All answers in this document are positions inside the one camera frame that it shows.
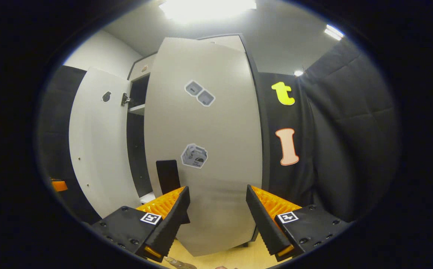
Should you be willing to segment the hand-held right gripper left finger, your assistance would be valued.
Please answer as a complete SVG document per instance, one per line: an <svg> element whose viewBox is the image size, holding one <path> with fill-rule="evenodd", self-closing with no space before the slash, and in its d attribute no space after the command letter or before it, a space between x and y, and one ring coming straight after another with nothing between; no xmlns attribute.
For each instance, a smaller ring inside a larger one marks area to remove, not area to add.
<svg viewBox="0 0 433 269"><path fill-rule="evenodd" d="M162 262L186 221L189 205L189 187L183 186L138 208L121 206L90 228L133 255Z"/></svg>

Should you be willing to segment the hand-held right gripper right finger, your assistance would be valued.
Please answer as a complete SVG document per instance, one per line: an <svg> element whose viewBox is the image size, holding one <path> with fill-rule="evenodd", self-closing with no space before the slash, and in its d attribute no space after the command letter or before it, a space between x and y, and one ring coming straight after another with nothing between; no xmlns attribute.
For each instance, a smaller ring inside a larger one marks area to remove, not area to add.
<svg viewBox="0 0 433 269"><path fill-rule="evenodd" d="M318 249L350 226L320 206L301 207L252 185L246 202L266 249L278 262Z"/></svg>

